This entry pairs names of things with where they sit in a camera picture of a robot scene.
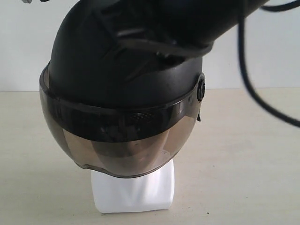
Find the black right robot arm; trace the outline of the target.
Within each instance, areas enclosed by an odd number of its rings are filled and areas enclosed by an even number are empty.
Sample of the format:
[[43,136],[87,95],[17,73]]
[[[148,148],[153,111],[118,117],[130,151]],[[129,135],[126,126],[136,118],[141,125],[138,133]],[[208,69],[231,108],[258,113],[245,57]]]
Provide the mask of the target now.
[[211,51],[216,39],[260,8],[264,0],[140,0],[146,36],[132,48],[186,58]]

